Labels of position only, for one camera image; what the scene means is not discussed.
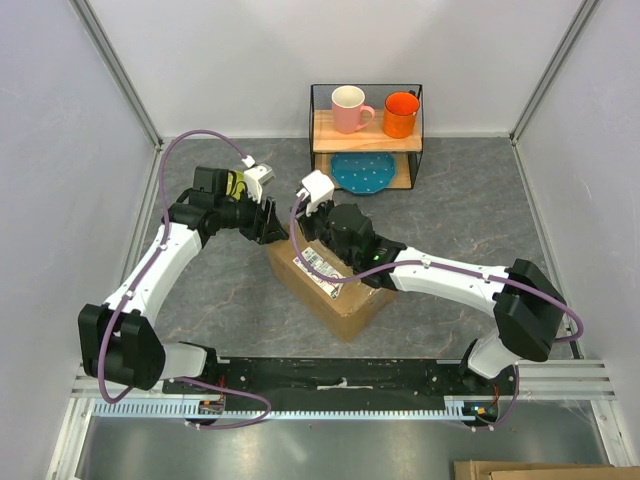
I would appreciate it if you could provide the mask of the brown cardboard express box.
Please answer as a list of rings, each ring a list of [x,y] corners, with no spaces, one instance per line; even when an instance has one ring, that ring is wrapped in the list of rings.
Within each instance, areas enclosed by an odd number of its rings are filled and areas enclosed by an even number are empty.
[[[360,334],[396,293],[360,281],[332,283],[319,279],[297,258],[292,242],[267,246],[272,271],[328,330],[343,342]]]

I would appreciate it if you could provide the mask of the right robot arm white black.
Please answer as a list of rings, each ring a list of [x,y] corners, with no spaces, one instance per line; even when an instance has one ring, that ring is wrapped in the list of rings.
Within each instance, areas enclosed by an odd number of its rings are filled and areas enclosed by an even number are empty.
[[[374,289],[423,293],[493,317],[494,329],[468,347],[458,381],[477,394],[521,360],[548,360],[566,313],[566,301],[533,262],[482,266],[436,257],[391,241],[355,204],[328,200],[315,210],[299,197],[291,211],[291,239],[319,241],[353,271],[352,280]]]

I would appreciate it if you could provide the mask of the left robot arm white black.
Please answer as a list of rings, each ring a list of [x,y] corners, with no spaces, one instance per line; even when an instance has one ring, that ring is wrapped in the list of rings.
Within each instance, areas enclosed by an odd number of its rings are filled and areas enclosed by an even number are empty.
[[[276,202],[263,192],[274,173],[266,164],[243,172],[198,167],[192,187],[164,213],[148,251],[124,283],[99,305],[79,313],[81,357],[87,375],[127,389],[149,390],[157,382],[184,377],[198,393],[219,382],[207,348],[162,343],[156,318],[175,282],[221,230],[235,230],[259,245],[285,240]]]

